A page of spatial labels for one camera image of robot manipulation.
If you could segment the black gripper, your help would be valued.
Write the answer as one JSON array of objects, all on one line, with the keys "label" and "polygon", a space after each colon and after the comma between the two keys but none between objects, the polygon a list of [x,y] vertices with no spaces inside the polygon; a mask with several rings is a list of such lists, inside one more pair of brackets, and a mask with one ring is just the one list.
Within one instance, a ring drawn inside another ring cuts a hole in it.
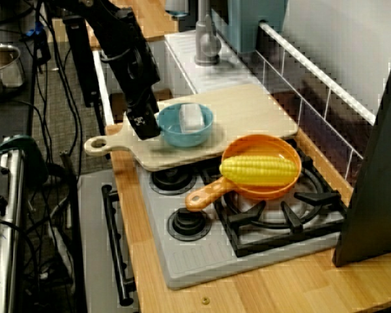
[{"label": "black gripper", "polygon": [[138,42],[133,48],[110,57],[109,65],[124,93],[129,109],[126,116],[138,138],[148,140],[159,136],[160,127],[154,116],[159,109],[152,86],[160,81],[160,75],[149,45]]}]

